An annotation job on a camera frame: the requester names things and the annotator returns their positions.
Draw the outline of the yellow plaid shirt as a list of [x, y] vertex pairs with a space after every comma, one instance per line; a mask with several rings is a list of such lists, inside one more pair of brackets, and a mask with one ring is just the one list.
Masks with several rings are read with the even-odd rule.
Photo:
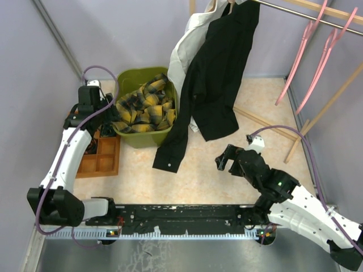
[[167, 76], [160, 73], [139, 89], [122, 96], [116, 102], [121, 118], [113, 123], [116, 130], [130, 134], [170, 128], [176, 119], [176, 109], [174, 99], [164, 91], [168, 82]]

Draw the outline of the black garment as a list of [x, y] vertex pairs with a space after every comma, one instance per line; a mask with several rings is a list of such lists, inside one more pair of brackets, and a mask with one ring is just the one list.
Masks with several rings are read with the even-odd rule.
[[239, 129], [233, 106], [258, 26], [260, 4], [229, 3], [210, 23], [206, 40], [192, 60], [181, 89], [179, 113], [157, 149], [153, 168], [176, 173], [188, 143], [188, 127], [205, 141], [226, 137]]

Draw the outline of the pink hanger with plaid shirt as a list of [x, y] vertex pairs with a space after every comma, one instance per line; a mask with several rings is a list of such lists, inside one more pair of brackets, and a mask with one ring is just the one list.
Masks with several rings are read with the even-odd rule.
[[318, 14], [318, 17], [315, 19], [315, 20], [311, 20], [309, 21], [309, 23], [307, 24], [305, 30], [304, 30], [304, 33], [303, 33], [303, 36], [302, 36], [302, 41], [300, 43], [300, 46], [299, 46], [299, 50], [297, 52], [297, 55], [296, 55], [296, 58], [294, 60], [294, 63], [293, 63], [293, 66], [292, 66], [292, 69], [288, 75], [288, 78], [285, 82], [285, 85], [284, 85], [284, 88], [282, 89], [279, 97], [277, 98], [276, 102], [275, 102], [275, 106], [277, 106], [281, 100], [283, 99], [283, 97], [285, 96], [285, 94], [287, 93], [288, 91], [288, 88], [296, 74], [296, 71], [298, 69], [298, 66], [299, 66], [299, 63], [301, 61], [301, 58], [303, 56], [303, 53], [305, 51], [305, 48], [306, 48], [306, 44], [309, 40], [309, 38], [311, 37], [311, 35], [315, 32], [322, 16], [323, 16], [323, 13], [325, 11], [325, 8], [327, 7], [327, 2], [328, 0], [324, 0], [323, 1], [323, 4], [322, 4], [322, 7], [320, 8], [320, 12]]

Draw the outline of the pink plastic hanger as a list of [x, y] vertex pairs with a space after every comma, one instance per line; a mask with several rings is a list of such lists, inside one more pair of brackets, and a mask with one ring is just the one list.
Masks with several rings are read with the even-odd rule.
[[327, 61], [330, 57], [331, 51], [334, 48], [334, 46], [336, 45], [336, 43], [341, 39], [341, 37], [343, 36], [343, 34], [346, 32], [346, 30], [348, 29], [349, 25], [352, 23], [354, 16], [357, 14], [358, 11], [358, 7], [355, 7], [352, 11], [352, 13], [350, 14], [345, 26], [343, 27], [343, 29], [338, 32], [338, 30], [335, 28], [331, 31], [331, 33], [329, 34], [326, 43], [324, 45], [323, 51], [322, 51], [322, 56], [320, 58], [319, 64], [316, 68], [316, 72], [314, 74], [314, 77], [311, 81], [311, 84], [309, 86], [309, 89], [306, 92], [305, 97], [303, 98], [303, 100], [301, 101], [299, 107], [297, 108], [295, 114], [299, 114], [300, 111], [304, 108], [305, 104], [307, 103], [309, 97], [311, 96], [312, 92], [314, 91], [319, 78], [321, 77], [321, 74], [324, 70], [325, 65], [327, 64]]

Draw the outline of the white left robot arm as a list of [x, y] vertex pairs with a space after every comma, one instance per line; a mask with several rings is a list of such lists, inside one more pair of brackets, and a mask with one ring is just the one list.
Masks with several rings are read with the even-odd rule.
[[118, 211], [110, 198], [81, 201], [73, 194], [78, 168], [94, 134], [100, 126], [119, 117], [113, 102], [112, 94], [104, 94], [98, 85], [79, 87], [78, 103], [65, 119], [52, 166], [39, 187], [27, 193], [37, 226], [77, 227], [92, 218], [107, 225], [117, 221]]

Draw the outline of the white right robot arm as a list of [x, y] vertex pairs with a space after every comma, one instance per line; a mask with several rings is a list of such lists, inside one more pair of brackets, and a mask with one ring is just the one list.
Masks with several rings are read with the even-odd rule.
[[328, 252], [340, 266], [357, 271], [362, 264], [362, 224], [349, 220], [325, 207], [290, 174], [270, 168], [255, 150], [228, 145], [216, 157], [218, 170], [225, 169], [245, 178], [261, 196], [253, 210], [260, 224], [277, 224], [311, 240]]

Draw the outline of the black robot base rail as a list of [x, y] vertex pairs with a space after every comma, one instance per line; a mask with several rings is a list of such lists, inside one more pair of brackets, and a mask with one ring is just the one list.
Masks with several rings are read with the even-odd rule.
[[252, 205], [112, 205], [86, 225], [120, 227], [123, 235], [149, 234], [155, 227], [163, 235], [224, 235], [268, 222], [267, 212]]

